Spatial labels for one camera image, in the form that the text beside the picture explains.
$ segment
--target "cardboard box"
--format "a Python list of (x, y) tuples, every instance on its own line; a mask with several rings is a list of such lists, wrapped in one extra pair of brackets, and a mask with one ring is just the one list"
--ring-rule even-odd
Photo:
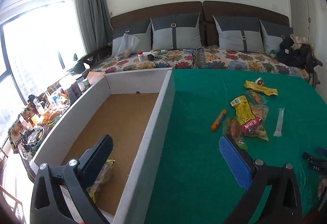
[(113, 178), (96, 205), (112, 224), (143, 223), (174, 100), (173, 71), (146, 69), (105, 74), (64, 114), (30, 166), (66, 164), (103, 134), (113, 138)]

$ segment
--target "brown cardboard bottom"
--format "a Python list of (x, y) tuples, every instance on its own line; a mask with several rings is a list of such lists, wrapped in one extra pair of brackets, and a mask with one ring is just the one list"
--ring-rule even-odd
[(79, 158), (104, 134), (113, 138), (113, 175), (97, 192), (95, 204), (115, 215), (158, 93), (113, 94), (101, 105), (66, 155)]

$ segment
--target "wall outlet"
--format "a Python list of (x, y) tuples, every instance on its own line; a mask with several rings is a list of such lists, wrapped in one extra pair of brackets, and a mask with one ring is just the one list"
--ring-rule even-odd
[(271, 3), (271, 9), (272, 10), (278, 10), (278, 7), (276, 4)]

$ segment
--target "white floor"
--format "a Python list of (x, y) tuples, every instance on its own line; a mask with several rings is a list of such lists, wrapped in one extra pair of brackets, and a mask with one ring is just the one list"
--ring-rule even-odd
[[(29, 224), (29, 212), (34, 184), (29, 180), (19, 154), (8, 153), (8, 160), (4, 168), (2, 186), (14, 197), (22, 202), (18, 204), (16, 216), (22, 223)], [(15, 201), (5, 196), (7, 203), (14, 207)]]

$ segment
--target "floral bedspread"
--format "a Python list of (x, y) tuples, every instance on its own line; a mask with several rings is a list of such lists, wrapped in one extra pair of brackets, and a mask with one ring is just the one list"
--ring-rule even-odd
[(308, 81), (304, 69), (286, 66), (265, 54), (228, 51), (215, 48), (197, 50), (197, 68), (233, 69), (301, 77)]
[(140, 62), (138, 55), (133, 54), (127, 59), (117, 61), (115, 58), (106, 57), (100, 63), (91, 68), (94, 72), (122, 72), (130, 70), (150, 69), (172, 67), (176, 69), (191, 69), (196, 68), (196, 50), (168, 51), (164, 54), (159, 54), (154, 61)]

